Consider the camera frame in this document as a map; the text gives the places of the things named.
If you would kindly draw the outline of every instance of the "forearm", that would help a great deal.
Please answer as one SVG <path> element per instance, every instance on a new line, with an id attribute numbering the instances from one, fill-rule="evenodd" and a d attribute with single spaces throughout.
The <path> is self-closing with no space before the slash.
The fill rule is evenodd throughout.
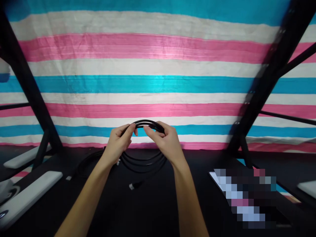
<path id="1" fill-rule="evenodd" d="M 98 164 L 95 166 L 55 237 L 87 235 L 110 168 L 104 169 Z"/>
<path id="2" fill-rule="evenodd" d="M 180 236 L 209 236 L 190 168 L 185 158 L 173 164 L 178 202 Z"/>

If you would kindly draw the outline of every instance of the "black metal frame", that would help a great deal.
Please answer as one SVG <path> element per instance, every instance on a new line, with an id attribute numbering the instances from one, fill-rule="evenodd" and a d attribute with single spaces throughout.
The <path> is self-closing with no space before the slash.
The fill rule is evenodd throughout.
<path id="1" fill-rule="evenodd" d="M 39 150 L 34 160 L 33 169 L 35 169 L 43 162 L 48 143 L 50 143 L 55 152 L 59 151 L 63 145 L 18 40 L 3 11 L 2 3 L 0 4 L 0 57 L 11 66 L 28 100 L 28 103 L 0 106 L 0 110 L 31 106 L 44 131 Z"/>
<path id="2" fill-rule="evenodd" d="M 285 16 L 283 26 L 280 30 L 280 41 L 277 46 L 272 45 L 270 49 L 270 52 L 274 53 L 271 56 L 269 65 L 264 71 L 262 77 L 256 81 L 256 84 L 253 85 L 251 89 L 254 91 L 254 94 L 248 104 L 244 116 L 241 118 L 240 122 L 235 123 L 233 126 L 233 137 L 227 150 L 232 155 L 236 155 L 238 149 L 241 147 L 244 154 L 244 160 L 248 168 L 252 168 L 252 162 L 246 143 L 246 136 L 259 114 L 266 114 L 316 125 L 316 121 L 313 120 L 262 111 L 264 104 L 279 78 L 316 52 L 316 43 L 314 43 L 307 50 L 288 63 L 306 28 L 309 26 L 313 16 L 315 15 L 315 12 L 316 1 L 295 0 L 291 2 L 288 9 L 288 15 Z"/>

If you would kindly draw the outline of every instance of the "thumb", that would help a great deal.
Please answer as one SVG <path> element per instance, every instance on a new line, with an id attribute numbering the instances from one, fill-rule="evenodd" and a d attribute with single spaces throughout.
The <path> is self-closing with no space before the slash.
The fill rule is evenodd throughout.
<path id="1" fill-rule="evenodd" d="M 158 146 L 162 143 L 162 138 L 154 132 L 149 126 L 144 126 L 145 133 L 149 136 Z"/>
<path id="2" fill-rule="evenodd" d="M 136 124 L 132 123 L 131 125 L 128 126 L 128 128 L 126 129 L 125 133 L 123 134 L 123 136 L 121 136 L 121 138 L 123 138 L 124 140 L 130 140 L 133 132 L 135 130 Z"/>

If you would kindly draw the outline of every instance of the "striped backdrop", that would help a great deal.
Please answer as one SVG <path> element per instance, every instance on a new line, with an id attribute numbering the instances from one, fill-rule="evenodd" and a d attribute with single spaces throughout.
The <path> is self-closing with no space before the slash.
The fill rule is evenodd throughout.
<path id="1" fill-rule="evenodd" d="M 289 0 L 16 0 L 6 13 L 65 146 L 103 147 L 139 119 L 176 127 L 184 149 L 224 149 Z M 316 40 L 316 17 L 293 56 Z M 316 55 L 264 110 L 316 119 Z M 26 102 L 0 61 L 0 101 Z M 39 145 L 29 107 L 0 111 L 0 144 Z M 251 150 L 316 152 L 316 128 L 259 116 Z M 131 147 L 153 147 L 140 129 Z"/>

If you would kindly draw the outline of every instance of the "black cable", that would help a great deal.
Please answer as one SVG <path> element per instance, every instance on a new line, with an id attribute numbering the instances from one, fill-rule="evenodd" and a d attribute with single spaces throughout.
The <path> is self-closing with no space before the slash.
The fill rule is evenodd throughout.
<path id="1" fill-rule="evenodd" d="M 136 124 L 136 128 L 142 128 L 144 127 L 144 125 L 147 125 L 150 128 L 160 133 L 165 133 L 165 129 L 159 123 L 151 121 L 151 120 L 143 119 L 143 120 L 138 120 L 134 123 Z M 148 159 L 133 158 L 130 155 L 128 155 L 125 151 L 121 155 L 121 162 L 125 165 L 126 168 L 128 168 L 129 170 L 135 173 L 149 173 L 149 172 L 156 171 L 154 172 L 155 174 L 163 167 L 166 160 L 167 160 L 166 157 L 161 153 L 161 151 L 159 151 L 157 154 L 155 154 L 154 156 Z M 134 168 L 134 167 L 150 167 L 150 166 L 154 166 L 154 167 L 151 169 L 146 169 L 142 171 Z"/>
<path id="2" fill-rule="evenodd" d="M 105 147 L 103 150 L 94 152 L 88 155 L 86 158 L 84 158 L 78 165 L 76 174 L 81 178 L 88 179 L 89 175 L 85 174 L 84 169 L 87 167 L 88 163 L 92 163 L 95 160 L 100 160 L 104 150 L 105 150 Z"/>
<path id="3" fill-rule="evenodd" d="M 144 125 L 149 126 L 150 128 L 160 132 L 165 133 L 164 128 L 158 124 L 157 122 L 151 121 L 151 120 L 139 120 L 134 122 L 136 124 L 136 128 L 142 128 Z M 84 179 L 88 178 L 88 175 L 85 174 L 84 169 L 87 167 L 89 163 L 92 163 L 95 160 L 99 160 L 104 153 L 105 147 L 101 151 L 97 151 L 95 153 L 90 154 L 85 159 L 83 159 L 80 164 L 77 167 L 76 174 Z M 150 176 L 148 176 L 145 180 L 150 179 L 152 176 L 154 176 L 157 172 L 159 172 L 162 167 L 165 165 L 167 159 L 166 157 L 159 151 L 157 154 L 153 155 L 150 158 L 147 159 L 137 159 L 130 155 L 128 155 L 125 151 L 122 153 L 120 157 L 120 161 L 123 163 L 123 165 L 129 169 L 130 171 L 134 173 L 152 173 Z M 135 167 L 141 167 L 143 170 L 135 169 Z M 144 181 L 136 182 L 133 184 L 130 184 L 130 188 L 138 188 L 141 186 Z"/>

